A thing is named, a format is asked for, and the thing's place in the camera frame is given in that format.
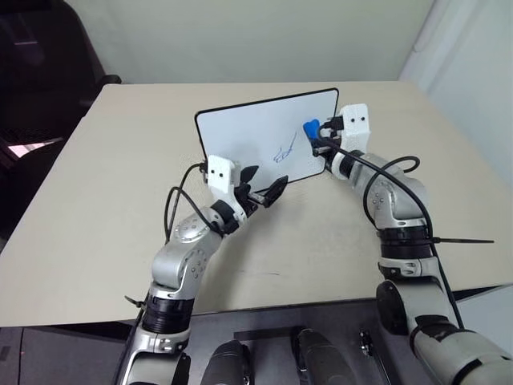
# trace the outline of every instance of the white wall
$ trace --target white wall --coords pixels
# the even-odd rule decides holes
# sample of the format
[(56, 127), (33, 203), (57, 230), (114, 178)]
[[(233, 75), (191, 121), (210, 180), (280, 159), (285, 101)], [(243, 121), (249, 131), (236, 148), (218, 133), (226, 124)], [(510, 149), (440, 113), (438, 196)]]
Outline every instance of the white wall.
[(129, 83), (396, 79), (432, 0), (67, 0)]
[(412, 53), (401, 79), (419, 85), (512, 185), (513, 2), (440, 3), (446, 7), (438, 27), (422, 50)]

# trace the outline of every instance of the wire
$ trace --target wire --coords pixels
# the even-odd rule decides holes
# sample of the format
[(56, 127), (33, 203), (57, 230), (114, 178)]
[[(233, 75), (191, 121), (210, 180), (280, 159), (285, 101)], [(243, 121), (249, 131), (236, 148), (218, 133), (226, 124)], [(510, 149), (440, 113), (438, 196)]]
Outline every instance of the wire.
[[(380, 168), (376, 164), (372, 164), (372, 163), (368, 162), (367, 160), (364, 160), (364, 159), (360, 158), (359, 156), (356, 156), (356, 155), (344, 150), (343, 148), (340, 148), (340, 146), (336, 145), (335, 143), (333, 143), (329, 140), (317, 139), (317, 141), (318, 141), (318, 143), (320, 143), (324, 146), (330, 147), (333, 150), (340, 152), (341, 154), (344, 154), (345, 156), (348, 156), (349, 158), (357, 161), (358, 163), (364, 164), (368, 168), (373, 169), (377, 174), (383, 175), (385, 178), (387, 178), (391, 182), (395, 183), (399, 188), (401, 188), (417, 204), (418, 208), (422, 212), (422, 215), (424, 216), (424, 219), (426, 220), (427, 239), (429, 239), (431, 241), (431, 243), (430, 243), (431, 252), (432, 252), (433, 256), (435, 256), (438, 260), (438, 269), (440, 270), (440, 277), (442, 278), (442, 282), (445, 287), (447, 297), (449, 298), (449, 303), (453, 308), (454, 315), (456, 316), (456, 320), (458, 321), (459, 328), (464, 329), (463, 320), (462, 320), (461, 314), (459, 313), (458, 306), (456, 305), (456, 300), (454, 299), (454, 295), (452, 293), (452, 290), (450, 289), (450, 285), (449, 285), (449, 282), (447, 281), (447, 277), (446, 277), (445, 271), (443, 270), (442, 263), (440, 262), (440, 257), (438, 255), (436, 247), (434, 246), (434, 243), (433, 243), (433, 239), (434, 239), (433, 238), (433, 222), (431, 220), (429, 212), (427, 211), (426, 206), (420, 200), (420, 198), (417, 197), (417, 194), (415, 194), (408, 186), (406, 186), (400, 180), (398, 180), (395, 176), (390, 175), (387, 171), (384, 170), (385, 167), (391, 166), (390, 163), (393, 163), (396, 161), (398, 162), (398, 160), (401, 158), (398, 158), (398, 160), (392, 160), (392, 162), (385, 164), (385, 166), (383, 166), (383, 168)], [(413, 169), (416, 169), (418, 167), (417, 162), (415, 162), (415, 163), (416, 163), (416, 165), (413, 166)]]
[(128, 334), (127, 341), (125, 342), (125, 346), (123, 347), (123, 352), (121, 353), (119, 360), (118, 360), (118, 364), (115, 367), (114, 377), (112, 377), (112, 385), (118, 385), (118, 383), (120, 382), (119, 376), (121, 375), (121, 368), (123, 367), (123, 363), (124, 363), (125, 359), (127, 358), (128, 347), (131, 346), (131, 341), (134, 338), (135, 330), (137, 329), (137, 326), (139, 325), (139, 322), (142, 317), (143, 317), (143, 310), (141, 309), (139, 311), (139, 314), (137, 314), (137, 318), (135, 319), (135, 322), (130, 329), (130, 333)]
[(456, 321), (458, 321), (458, 326), (460, 329), (465, 329), (463, 325), (462, 315), (459, 313), (458, 306), (456, 305), (456, 298), (454, 298), (454, 294), (449, 286), (449, 281), (447, 281), (446, 272), (443, 270), (442, 263), (440, 262), (440, 257), (438, 256), (438, 251), (436, 250), (436, 246), (434, 243), (430, 244), (431, 252), (438, 260), (438, 270), (440, 270), (440, 277), (442, 277), (443, 285), (446, 288), (447, 297), (449, 298), (450, 305), (454, 310), (454, 315), (456, 316)]
[(166, 243), (169, 242), (169, 238), (171, 237), (171, 231), (172, 231), (172, 225), (175, 221), (175, 214), (176, 214), (176, 208), (178, 207), (178, 200), (180, 199), (181, 191), (184, 188), (185, 181), (187, 180), (187, 177), (189, 176), (189, 173), (194, 168), (200, 168), (203, 166), (203, 163), (195, 163), (192, 166), (190, 166), (187, 171), (185, 172), (184, 176), (182, 176), (182, 181), (180, 182), (180, 191), (178, 192), (178, 195), (176, 196), (175, 203), (173, 205), (173, 211), (171, 214), (171, 220), (168, 225), (168, 214), (169, 214), (169, 203), (171, 202), (171, 196), (172, 196), (172, 190), (168, 193), (168, 198), (166, 199), (166, 205), (164, 208), (164, 234), (166, 236)]
[[(391, 162), (388, 162), (387, 164), (385, 164), (382, 167), (382, 170), (386, 170), (388, 167), (391, 167), (394, 164), (401, 163), (401, 162), (404, 162), (407, 160), (412, 160), (414, 162), (414, 165), (411, 166), (410, 168), (407, 168), (406, 170), (404, 170), (404, 173), (412, 172), (412, 171), (416, 170), (417, 167), (420, 165), (419, 158), (417, 158), (416, 156), (408, 155), (408, 156), (401, 156), (397, 159), (392, 160)], [(369, 183), (367, 183), (365, 191), (363, 192), (363, 211), (365, 212), (366, 217), (369, 220), (369, 222), (372, 223), (374, 227), (376, 227), (376, 224), (374, 223), (374, 219), (370, 216), (367, 198), (369, 197), (370, 187), (372, 186), (374, 181), (378, 178), (378, 176), (379, 176), (378, 173), (375, 173), (374, 175), (372, 175), (372, 177), (369, 179)]]
[(198, 217), (200, 217), (200, 219), (203, 221), (203, 223), (205, 223), (210, 228), (211, 231), (218, 233), (219, 235), (222, 235), (220, 233), (220, 230), (216, 226), (214, 226), (211, 222), (209, 222), (208, 219), (205, 217), (205, 215), (203, 215), (201, 210), (198, 209), (198, 206), (196, 205), (196, 203), (194, 203), (194, 201), (189, 196), (189, 194), (187, 194), (182, 188), (175, 186), (171, 190), (169, 190), (169, 195), (171, 196), (175, 191), (180, 192), (185, 197), (185, 199), (192, 206), (192, 209), (194, 209), (194, 211), (198, 215)]
[(19, 356), (18, 356), (18, 381), (16, 382), (18, 385), (21, 383), (22, 379), (22, 349), (23, 349), (23, 335), (25, 334), (25, 328), (22, 327), (22, 333), (19, 337)]

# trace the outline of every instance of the chair armrest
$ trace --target chair armrest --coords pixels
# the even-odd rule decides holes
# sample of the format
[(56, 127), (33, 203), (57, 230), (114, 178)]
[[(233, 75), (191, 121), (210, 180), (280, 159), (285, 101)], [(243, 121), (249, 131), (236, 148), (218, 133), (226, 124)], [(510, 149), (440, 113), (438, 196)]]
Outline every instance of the chair armrest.
[(98, 82), (96, 82), (95, 87), (85, 94), (82, 98), (79, 100), (80, 107), (85, 107), (89, 109), (89, 107), (92, 106), (92, 104), (95, 102), (96, 97), (99, 95), (99, 93), (102, 91), (102, 88), (106, 84), (121, 84), (122, 80), (118, 75), (104, 75), (102, 76)]

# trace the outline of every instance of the table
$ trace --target table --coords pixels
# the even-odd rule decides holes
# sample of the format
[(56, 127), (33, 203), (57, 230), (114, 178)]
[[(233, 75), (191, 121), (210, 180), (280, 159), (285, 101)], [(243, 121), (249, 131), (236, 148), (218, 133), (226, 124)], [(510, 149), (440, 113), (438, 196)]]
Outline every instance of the table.
[[(0, 256), (0, 326), (134, 318), (164, 242), (170, 187), (202, 159), (202, 109), (338, 87), (339, 106), (367, 103), (369, 150), (414, 154), (453, 290), (513, 282), (511, 190), (414, 85), (250, 83), (109, 85), (82, 119)], [(186, 190), (212, 198), (199, 173)], [(191, 212), (186, 202), (179, 217)], [(350, 187), (325, 173), (294, 182), (212, 258), (195, 313), (370, 298), (379, 242)]]

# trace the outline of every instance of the whiteboard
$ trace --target whiteboard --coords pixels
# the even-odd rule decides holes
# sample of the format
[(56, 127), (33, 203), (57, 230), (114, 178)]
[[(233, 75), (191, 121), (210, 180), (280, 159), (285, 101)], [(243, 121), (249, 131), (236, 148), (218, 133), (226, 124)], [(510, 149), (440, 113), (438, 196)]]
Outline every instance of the whiteboard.
[(251, 180), (261, 191), (275, 179), (289, 181), (321, 173), (325, 160), (312, 155), (303, 124), (325, 122), (335, 114), (338, 89), (314, 91), (200, 111), (196, 127), (205, 156), (218, 155), (242, 168), (259, 166)]

